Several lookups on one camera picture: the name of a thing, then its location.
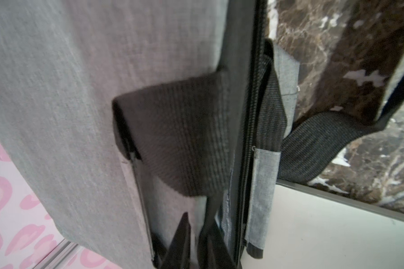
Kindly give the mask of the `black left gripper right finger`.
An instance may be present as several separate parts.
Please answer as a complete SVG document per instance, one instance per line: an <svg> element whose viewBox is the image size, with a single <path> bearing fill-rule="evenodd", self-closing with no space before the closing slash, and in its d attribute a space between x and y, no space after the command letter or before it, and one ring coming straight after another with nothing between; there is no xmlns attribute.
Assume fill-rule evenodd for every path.
<svg viewBox="0 0 404 269"><path fill-rule="evenodd" d="M236 269L216 222L200 233L198 263L200 269Z"/></svg>

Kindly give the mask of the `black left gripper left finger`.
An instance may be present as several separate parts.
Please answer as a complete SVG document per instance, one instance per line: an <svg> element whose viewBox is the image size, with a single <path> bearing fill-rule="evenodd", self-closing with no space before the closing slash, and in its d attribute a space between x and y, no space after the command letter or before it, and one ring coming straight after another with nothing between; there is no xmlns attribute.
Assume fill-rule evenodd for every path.
<svg viewBox="0 0 404 269"><path fill-rule="evenodd" d="M159 250L160 269L189 269L191 251L191 225L188 213L183 213L168 249Z"/></svg>

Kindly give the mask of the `grey laptop sleeve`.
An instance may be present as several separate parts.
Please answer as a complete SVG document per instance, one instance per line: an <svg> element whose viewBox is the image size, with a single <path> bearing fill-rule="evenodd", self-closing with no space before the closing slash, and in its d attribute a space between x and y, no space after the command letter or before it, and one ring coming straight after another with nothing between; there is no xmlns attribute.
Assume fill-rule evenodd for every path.
<svg viewBox="0 0 404 269"><path fill-rule="evenodd" d="M404 103L404 1L366 1L399 32L353 40L394 82L368 113L326 66L295 119L301 63L266 34L268 1L0 1L0 142L68 240L122 268L160 269L183 213L190 269L216 222L236 268L261 260L278 181L306 183Z"/></svg>

